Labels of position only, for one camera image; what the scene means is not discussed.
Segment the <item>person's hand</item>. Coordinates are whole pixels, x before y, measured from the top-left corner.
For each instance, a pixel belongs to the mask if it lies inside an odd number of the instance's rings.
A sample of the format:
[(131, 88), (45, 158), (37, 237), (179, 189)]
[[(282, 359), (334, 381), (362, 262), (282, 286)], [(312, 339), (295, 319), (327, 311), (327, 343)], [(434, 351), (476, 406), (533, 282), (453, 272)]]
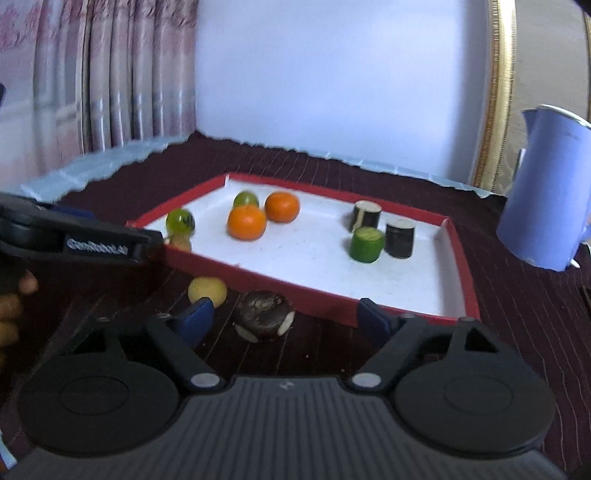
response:
[(19, 340), (18, 321), (25, 310), (24, 302), (37, 293), (37, 278), (26, 270), (18, 280), (15, 293), (1, 295), (1, 361), (8, 349)]

